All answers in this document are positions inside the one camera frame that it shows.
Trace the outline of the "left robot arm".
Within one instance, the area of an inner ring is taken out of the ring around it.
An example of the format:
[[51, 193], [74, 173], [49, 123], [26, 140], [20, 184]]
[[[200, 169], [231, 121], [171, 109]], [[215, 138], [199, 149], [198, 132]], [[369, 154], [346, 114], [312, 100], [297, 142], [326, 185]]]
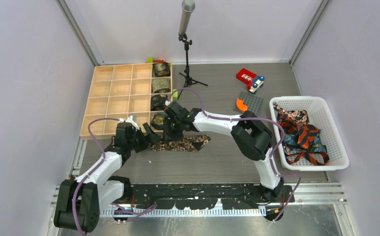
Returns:
[[118, 201], [128, 203], [133, 195], [129, 178], [114, 176], [130, 158], [161, 141], [145, 123], [140, 128], [136, 116], [116, 119], [117, 126], [111, 142], [101, 149], [101, 157], [82, 175], [65, 179], [59, 188], [54, 226], [77, 230], [82, 235], [92, 232], [102, 210]]

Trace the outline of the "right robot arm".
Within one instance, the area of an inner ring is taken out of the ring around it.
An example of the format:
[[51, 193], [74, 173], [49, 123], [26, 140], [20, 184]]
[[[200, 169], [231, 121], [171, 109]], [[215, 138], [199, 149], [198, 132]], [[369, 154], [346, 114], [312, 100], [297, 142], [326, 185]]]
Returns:
[[213, 132], [233, 138], [240, 152], [252, 160], [260, 176], [262, 195], [269, 202], [282, 195], [284, 180], [279, 176], [271, 156], [272, 133], [264, 125], [265, 119], [258, 118], [253, 112], [241, 115], [221, 115], [193, 108], [188, 111], [179, 103], [167, 102], [164, 109], [163, 139], [176, 140], [183, 131]]

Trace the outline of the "brown floral black tie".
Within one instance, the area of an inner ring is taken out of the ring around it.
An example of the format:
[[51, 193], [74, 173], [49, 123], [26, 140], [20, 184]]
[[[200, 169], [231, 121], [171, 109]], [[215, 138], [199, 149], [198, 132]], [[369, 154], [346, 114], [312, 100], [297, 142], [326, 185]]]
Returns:
[[151, 145], [150, 149], [154, 151], [199, 152], [210, 140], [211, 138], [208, 135], [184, 136], [179, 140], [161, 141], [155, 145]]

